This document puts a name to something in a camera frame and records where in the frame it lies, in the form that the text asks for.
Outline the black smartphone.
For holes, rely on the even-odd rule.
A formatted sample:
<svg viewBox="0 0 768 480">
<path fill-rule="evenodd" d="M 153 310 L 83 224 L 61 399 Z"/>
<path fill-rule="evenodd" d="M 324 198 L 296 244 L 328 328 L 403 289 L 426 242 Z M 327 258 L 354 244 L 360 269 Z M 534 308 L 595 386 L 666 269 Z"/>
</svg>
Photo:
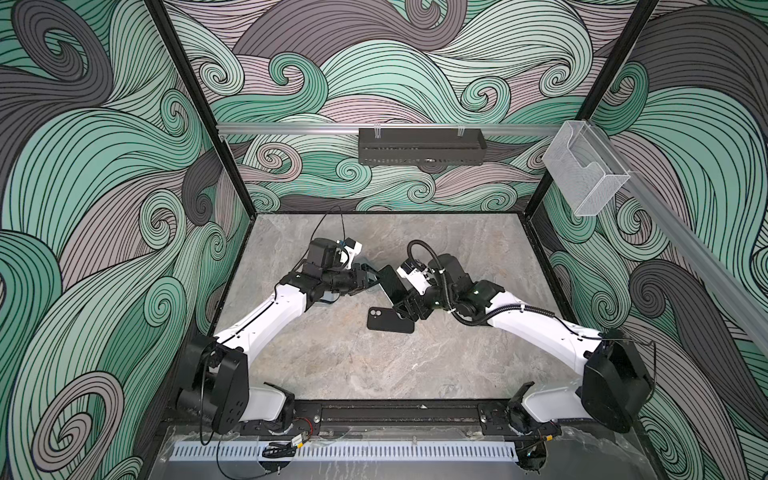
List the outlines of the black smartphone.
<svg viewBox="0 0 768 480">
<path fill-rule="evenodd" d="M 408 290 L 392 266 L 383 267 L 378 271 L 377 276 L 379 285 L 392 305 L 402 302 L 407 297 Z"/>
</svg>

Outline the black phone case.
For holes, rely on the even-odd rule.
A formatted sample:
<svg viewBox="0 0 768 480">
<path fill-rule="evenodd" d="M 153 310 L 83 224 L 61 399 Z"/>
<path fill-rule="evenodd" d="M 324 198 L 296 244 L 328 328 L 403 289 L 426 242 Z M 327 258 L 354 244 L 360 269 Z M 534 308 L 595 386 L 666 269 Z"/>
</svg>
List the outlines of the black phone case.
<svg viewBox="0 0 768 480">
<path fill-rule="evenodd" d="M 371 307 L 367 314 L 366 327 L 372 331 L 412 334 L 415 323 L 401 318 L 393 309 Z"/>
</svg>

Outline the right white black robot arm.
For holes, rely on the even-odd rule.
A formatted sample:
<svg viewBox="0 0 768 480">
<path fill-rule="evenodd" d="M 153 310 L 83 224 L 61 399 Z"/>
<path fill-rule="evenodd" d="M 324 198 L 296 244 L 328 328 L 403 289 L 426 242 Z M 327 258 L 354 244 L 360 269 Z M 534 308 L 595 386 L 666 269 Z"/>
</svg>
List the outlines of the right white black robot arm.
<svg viewBox="0 0 768 480">
<path fill-rule="evenodd" d="M 547 352 L 575 374 L 555 384 L 528 382 L 507 407 L 511 428 L 528 434 L 562 421 L 590 419 L 628 432 L 652 397 L 655 381 L 633 340 L 618 330 L 600 332 L 524 302 L 504 287 L 474 281 L 458 260 L 443 254 L 423 264 L 405 260 L 380 272 L 394 314 L 424 320 L 444 310 L 469 327 L 493 327 Z"/>
</svg>

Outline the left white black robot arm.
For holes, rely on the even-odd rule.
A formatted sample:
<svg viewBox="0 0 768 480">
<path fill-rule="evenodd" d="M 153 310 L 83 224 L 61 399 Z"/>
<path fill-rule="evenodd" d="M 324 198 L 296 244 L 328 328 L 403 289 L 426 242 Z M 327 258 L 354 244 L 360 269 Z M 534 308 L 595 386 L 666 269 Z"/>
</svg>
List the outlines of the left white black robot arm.
<svg viewBox="0 0 768 480">
<path fill-rule="evenodd" d="M 248 422 L 288 429 L 294 395 L 274 385 L 252 386 L 249 369 L 277 334 L 314 304 L 330 304 L 378 283 L 377 271 L 356 260 L 362 249 L 351 238 L 311 240 L 303 259 L 262 304 L 219 334 L 190 341 L 179 365 L 175 407 L 195 413 L 215 434 Z"/>
</svg>

